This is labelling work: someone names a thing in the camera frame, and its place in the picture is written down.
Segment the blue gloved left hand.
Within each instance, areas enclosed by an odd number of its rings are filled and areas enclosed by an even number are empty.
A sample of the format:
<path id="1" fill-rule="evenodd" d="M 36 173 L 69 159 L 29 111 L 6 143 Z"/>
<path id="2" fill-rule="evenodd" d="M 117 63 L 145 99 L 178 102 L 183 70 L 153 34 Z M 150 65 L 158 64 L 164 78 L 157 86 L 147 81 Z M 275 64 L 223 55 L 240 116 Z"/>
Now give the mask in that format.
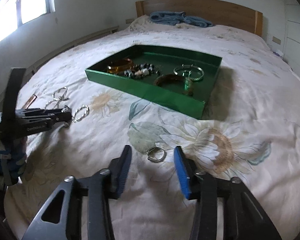
<path id="1" fill-rule="evenodd" d="M 27 137 L 15 140 L 11 148 L 0 142 L 0 176 L 6 186 L 15 185 L 25 171 L 26 143 Z"/>

